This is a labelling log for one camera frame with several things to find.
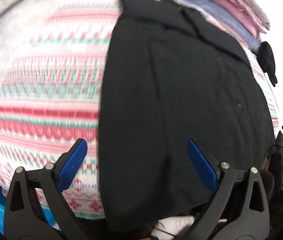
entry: snowflake pattern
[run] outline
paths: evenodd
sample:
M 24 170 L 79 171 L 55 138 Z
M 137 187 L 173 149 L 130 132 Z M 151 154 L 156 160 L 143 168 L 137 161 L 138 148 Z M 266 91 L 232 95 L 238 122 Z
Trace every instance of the snowflake pattern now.
M 43 198 L 40 194 L 38 194 L 38 193 L 37 193 L 37 197 L 38 197 L 38 200 L 39 200 L 40 202 L 44 200 L 44 198 Z
M 79 207 L 81 207 L 81 204 L 78 203 L 76 200 L 72 199 L 69 203 L 69 206 L 71 206 L 73 209 L 77 209 Z
M 90 208 L 93 209 L 94 211 L 99 211 L 102 209 L 102 205 L 97 201 L 94 201 L 92 204 L 90 204 Z

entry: black coat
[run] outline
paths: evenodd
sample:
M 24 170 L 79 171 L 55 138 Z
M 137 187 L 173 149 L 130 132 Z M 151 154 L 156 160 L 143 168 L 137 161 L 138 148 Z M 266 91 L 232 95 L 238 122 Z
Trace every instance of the black coat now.
M 121 0 L 99 119 L 108 225 L 128 231 L 205 203 L 186 145 L 259 167 L 274 144 L 266 99 L 237 41 L 171 0 Z

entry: blue clothing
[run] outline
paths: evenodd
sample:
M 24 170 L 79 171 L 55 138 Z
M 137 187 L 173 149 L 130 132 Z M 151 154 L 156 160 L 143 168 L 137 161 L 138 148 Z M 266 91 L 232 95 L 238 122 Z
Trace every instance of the blue clothing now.
M 257 51 L 260 42 L 258 38 L 254 37 L 232 14 L 230 14 L 223 7 L 217 5 L 211 0 L 187 0 L 193 4 L 196 4 L 213 16 L 223 25 L 227 25 L 235 33 L 241 37 L 251 51 Z

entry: black glove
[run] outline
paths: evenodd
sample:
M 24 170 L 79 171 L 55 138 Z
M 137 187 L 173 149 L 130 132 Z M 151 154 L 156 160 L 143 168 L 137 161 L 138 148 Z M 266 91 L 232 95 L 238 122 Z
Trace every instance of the black glove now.
M 262 42 L 257 53 L 257 61 L 264 73 L 268 74 L 269 80 L 275 87 L 277 78 L 275 76 L 275 60 L 271 46 L 267 41 Z
M 283 134 L 278 132 L 275 144 L 283 147 Z M 275 153 L 271 155 L 271 162 L 268 171 L 273 175 L 275 180 L 273 194 L 276 195 L 283 185 L 283 149 L 275 147 Z

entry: knit pattern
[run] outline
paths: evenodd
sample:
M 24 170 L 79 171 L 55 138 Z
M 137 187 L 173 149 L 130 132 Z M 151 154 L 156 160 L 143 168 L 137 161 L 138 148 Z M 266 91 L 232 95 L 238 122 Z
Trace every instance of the knit pattern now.
M 99 193 L 98 120 L 100 92 L 118 0 L 73 0 L 62 5 L 24 43 L 0 86 L 0 186 L 8 190 L 17 167 L 56 162 L 78 138 L 88 152 L 63 196 L 77 217 L 104 218 Z M 226 31 L 214 18 L 210 23 Z M 256 57 L 240 42 L 273 120 L 273 95 Z M 42 190 L 37 190 L 49 208 Z

